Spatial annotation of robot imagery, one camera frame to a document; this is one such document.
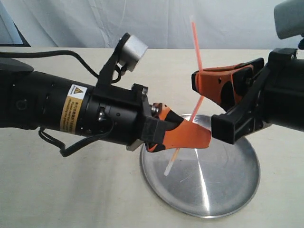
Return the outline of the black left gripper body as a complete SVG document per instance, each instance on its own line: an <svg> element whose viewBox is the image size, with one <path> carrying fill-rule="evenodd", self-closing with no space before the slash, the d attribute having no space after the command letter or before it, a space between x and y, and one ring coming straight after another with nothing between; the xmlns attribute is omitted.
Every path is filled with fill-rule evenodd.
<svg viewBox="0 0 304 228"><path fill-rule="evenodd" d="M133 84L132 91L139 99L139 108L134 122L134 141L126 146L128 151L135 151L142 144L163 144L165 122L154 117L155 108L148 101L148 87Z"/></svg>

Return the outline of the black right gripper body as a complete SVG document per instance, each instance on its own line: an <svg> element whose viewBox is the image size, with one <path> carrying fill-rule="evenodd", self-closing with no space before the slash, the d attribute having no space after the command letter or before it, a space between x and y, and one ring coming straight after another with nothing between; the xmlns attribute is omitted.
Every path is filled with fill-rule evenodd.
<svg viewBox="0 0 304 228"><path fill-rule="evenodd" d="M213 138L234 144L272 124L299 130L297 52L296 48L276 48L269 53L244 98L226 113L211 117Z"/></svg>

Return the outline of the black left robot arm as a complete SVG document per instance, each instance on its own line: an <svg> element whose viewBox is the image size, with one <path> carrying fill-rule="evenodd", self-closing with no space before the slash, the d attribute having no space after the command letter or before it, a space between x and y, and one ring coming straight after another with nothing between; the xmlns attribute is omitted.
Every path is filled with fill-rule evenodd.
<svg viewBox="0 0 304 228"><path fill-rule="evenodd" d="M209 129L162 103L149 104L147 87L88 85L34 70L12 58L0 60L0 125L38 130L67 157L106 141L149 152L209 147Z"/></svg>

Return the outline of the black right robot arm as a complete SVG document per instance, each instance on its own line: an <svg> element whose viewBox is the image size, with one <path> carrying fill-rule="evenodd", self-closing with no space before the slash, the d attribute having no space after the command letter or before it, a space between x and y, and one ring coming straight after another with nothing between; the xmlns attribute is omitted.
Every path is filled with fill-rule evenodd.
<svg viewBox="0 0 304 228"><path fill-rule="evenodd" d="M205 68L191 76L192 89L219 105L210 127L200 128L204 142L211 138L234 144L271 125L303 131L304 48L276 48L268 59L257 58L232 66Z"/></svg>

